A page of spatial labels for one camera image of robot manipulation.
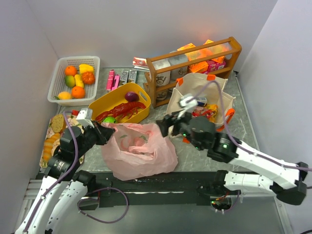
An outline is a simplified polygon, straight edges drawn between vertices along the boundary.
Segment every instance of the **basket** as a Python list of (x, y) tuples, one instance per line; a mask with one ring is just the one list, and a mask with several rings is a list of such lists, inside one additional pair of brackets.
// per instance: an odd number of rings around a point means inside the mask
[[(97, 87), (98, 87), (98, 74), (99, 74), (99, 57), (96, 56), (74, 56), (74, 57), (65, 57), (60, 58), (55, 66), (53, 77), (48, 93), (49, 102), (56, 102), (61, 106), (82, 106), (92, 103), (96, 99)], [(71, 88), (68, 88), (65, 85), (64, 81), (64, 70), (67, 66), (76, 67), (79, 71), (80, 64), (88, 64), (94, 67), (94, 75), (96, 82), (92, 85), (85, 85), (84, 90), (86, 92), (85, 98), (81, 99), (70, 99), (70, 100), (56, 100), (60, 92), (67, 91), (71, 92)]]
[(138, 101), (142, 102), (146, 108), (143, 110), (138, 109), (137, 114), (134, 113), (131, 118), (126, 116), (121, 121), (118, 121), (118, 123), (140, 123), (150, 112), (151, 99), (144, 89), (135, 83), (126, 83), (92, 102), (89, 105), (89, 108), (93, 110), (92, 119), (95, 120), (98, 115), (102, 114), (104, 111), (110, 111), (119, 104), (127, 103), (128, 101), (125, 99), (125, 95), (130, 91), (138, 94)]

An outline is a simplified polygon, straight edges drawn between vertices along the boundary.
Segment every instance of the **pink box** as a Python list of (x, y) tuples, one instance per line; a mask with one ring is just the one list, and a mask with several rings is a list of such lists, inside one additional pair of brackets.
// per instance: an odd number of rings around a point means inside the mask
[(206, 62), (208, 63), (208, 70), (203, 72), (204, 74), (208, 74), (209, 72), (220, 70), (220, 69), (224, 68), (224, 66), (226, 64), (225, 61), (223, 61), (222, 63), (218, 63), (218, 62), (215, 62), (212, 60), (208, 60)]

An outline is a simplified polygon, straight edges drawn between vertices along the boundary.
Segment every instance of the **gray wall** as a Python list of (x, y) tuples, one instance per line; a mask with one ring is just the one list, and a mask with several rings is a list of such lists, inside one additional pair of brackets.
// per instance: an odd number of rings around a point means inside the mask
[(129, 67), (190, 42), (234, 36), (239, 70), (277, 0), (27, 0), (59, 57)]
[(56, 112), (47, 92), (57, 56), (24, 0), (2, 1), (0, 32), (0, 233), (7, 234)]
[[(279, 0), (239, 72), (262, 151), (312, 165), (312, 4)], [(311, 176), (307, 184), (312, 185)], [(312, 228), (312, 196), (288, 206), (294, 233)]]

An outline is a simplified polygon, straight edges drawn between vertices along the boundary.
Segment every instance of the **countertop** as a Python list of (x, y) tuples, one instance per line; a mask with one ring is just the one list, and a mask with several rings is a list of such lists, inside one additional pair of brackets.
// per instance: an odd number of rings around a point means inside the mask
[[(115, 68), (115, 72), (120, 74), (122, 70), (129, 68)], [(108, 73), (111, 68), (101, 68), (99, 73), (99, 81), (97, 87), (96, 99), (100, 98), (107, 93), (105, 90)], [(143, 83), (146, 82), (144, 77), (144, 72), (138, 72), (137, 83), (143, 87)], [(252, 127), (249, 122), (249, 118), (246, 112), (245, 105), (241, 96), (240, 89), (238, 87), (237, 79), (234, 75), (230, 76), (225, 89), (225, 93), (236, 97), (233, 102), (233, 108), (235, 109), (235, 114), (229, 124), (230, 131), (232, 135), (244, 142), (246, 142), (251, 147), (255, 147), (255, 140), (253, 137)], [(80, 110), (86, 106), (72, 106), (72, 107), (59, 107), (59, 113), (65, 110)], [(151, 106), (149, 116), (144, 119), (141, 124), (155, 123), (156, 119), (162, 119), (165, 115), (167, 105), (159, 106), (153, 108)], [(175, 151), (178, 156), (178, 165), (175, 168), (176, 172), (199, 172), (208, 171), (215, 172), (217, 170), (228, 170), (228, 171), (247, 171), (245, 168), (239, 166), (233, 166), (230, 164), (214, 161), (207, 157), (207, 151), (198, 151), (191, 144), (186, 144), (182, 142), (181, 137), (176, 137), (171, 139), (175, 146)], [(80, 166), (80, 170), (85, 170), (89, 172), (108, 172), (110, 169), (107, 168), (106, 163), (102, 158), (102, 151), (100, 146), (95, 145), (91, 150), (89, 150), (85, 155), (85, 161)]]

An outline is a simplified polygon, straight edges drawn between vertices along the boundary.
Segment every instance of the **banana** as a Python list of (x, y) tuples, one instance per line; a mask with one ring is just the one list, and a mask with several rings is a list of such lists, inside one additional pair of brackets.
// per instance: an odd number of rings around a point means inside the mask
[(83, 82), (82, 82), (81, 75), (76, 74), (74, 77), (75, 77), (76, 86), (79, 86), (79, 87), (81, 87), (81, 88), (84, 88), (84, 84), (83, 84)]

